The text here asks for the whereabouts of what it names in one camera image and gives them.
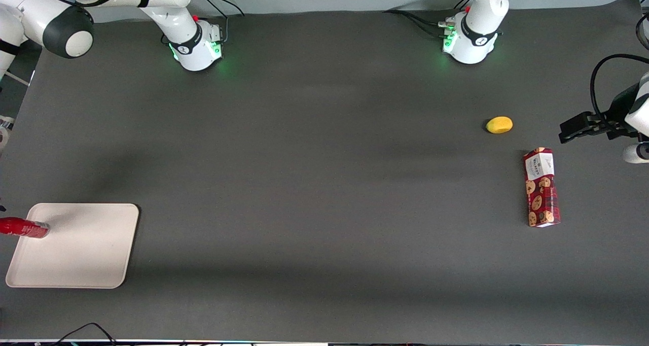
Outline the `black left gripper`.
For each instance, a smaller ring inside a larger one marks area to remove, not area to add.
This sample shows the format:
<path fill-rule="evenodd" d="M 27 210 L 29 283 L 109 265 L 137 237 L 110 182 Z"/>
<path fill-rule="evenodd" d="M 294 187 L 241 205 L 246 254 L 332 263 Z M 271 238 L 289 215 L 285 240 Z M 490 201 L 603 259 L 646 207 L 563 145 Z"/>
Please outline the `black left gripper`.
<path fill-rule="evenodd" d="M 640 139 L 640 83 L 635 83 L 618 94 L 609 110 L 603 113 L 608 127 L 592 112 L 581 112 L 559 124 L 559 142 L 566 144 L 583 136 L 606 133 L 608 140 L 620 136 Z"/>

